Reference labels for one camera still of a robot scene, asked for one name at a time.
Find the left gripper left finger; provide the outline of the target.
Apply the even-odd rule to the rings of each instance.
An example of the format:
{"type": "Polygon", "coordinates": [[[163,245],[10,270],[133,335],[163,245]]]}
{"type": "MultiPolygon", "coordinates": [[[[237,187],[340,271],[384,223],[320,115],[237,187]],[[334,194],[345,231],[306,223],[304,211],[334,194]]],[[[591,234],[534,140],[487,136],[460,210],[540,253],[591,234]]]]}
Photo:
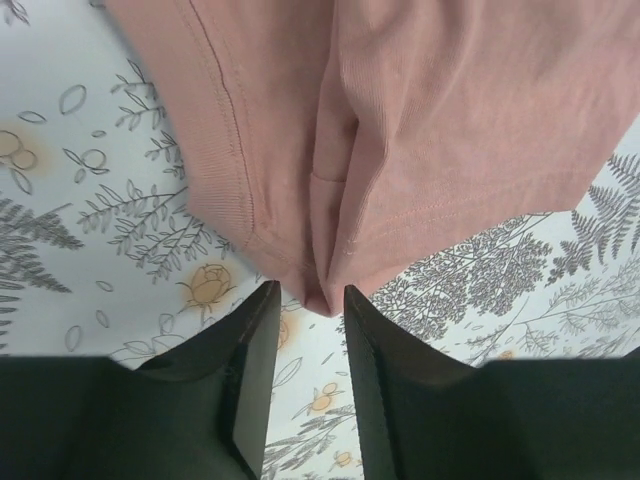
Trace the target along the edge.
{"type": "Polygon", "coordinates": [[[137,369],[106,357],[1,361],[5,479],[257,479],[281,288],[137,369]]]}

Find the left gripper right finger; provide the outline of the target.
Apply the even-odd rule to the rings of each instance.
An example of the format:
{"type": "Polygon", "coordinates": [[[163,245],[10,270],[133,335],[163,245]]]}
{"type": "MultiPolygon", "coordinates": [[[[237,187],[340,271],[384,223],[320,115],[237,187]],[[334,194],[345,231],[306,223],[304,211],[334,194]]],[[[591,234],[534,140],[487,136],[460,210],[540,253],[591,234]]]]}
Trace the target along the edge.
{"type": "Polygon", "coordinates": [[[344,323],[368,479],[635,479],[639,355],[472,367],[355,287],[344,323]]]}

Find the pink t shirt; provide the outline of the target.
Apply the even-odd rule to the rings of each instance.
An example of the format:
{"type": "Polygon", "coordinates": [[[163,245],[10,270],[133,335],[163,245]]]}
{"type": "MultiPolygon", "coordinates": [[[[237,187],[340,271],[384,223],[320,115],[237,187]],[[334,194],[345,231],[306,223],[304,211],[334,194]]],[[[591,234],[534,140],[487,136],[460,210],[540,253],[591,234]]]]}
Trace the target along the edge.
{"type": "Polygon", "coordinates": [[[189,212],[338,314],[510,218],[574,208],[639,113],[635,1],[110,1],[189,212]]]}

